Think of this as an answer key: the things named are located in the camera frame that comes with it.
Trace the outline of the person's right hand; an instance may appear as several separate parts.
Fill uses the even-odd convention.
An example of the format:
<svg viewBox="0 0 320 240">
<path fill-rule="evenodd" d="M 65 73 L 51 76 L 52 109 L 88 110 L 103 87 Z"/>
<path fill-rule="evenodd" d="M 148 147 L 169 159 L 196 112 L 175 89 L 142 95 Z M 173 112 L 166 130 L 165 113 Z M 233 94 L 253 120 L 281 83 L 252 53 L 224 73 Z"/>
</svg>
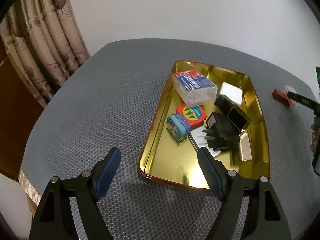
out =
<svg viewBox="0 0 320 240">
<path fill-rule="evenodd" d="M 312 135 L 311 135 L 312 142 L 310 145 L 310 150 L 311 150 L 311 152 L 313 152 L 314 149 L 316 148 L 316 145 L 317 145 L 318 133 L 317 133 L 317 128 L 316 128 L 315 124 L 312 124 L 311 129 L 312 129 Z"/>
</svg>

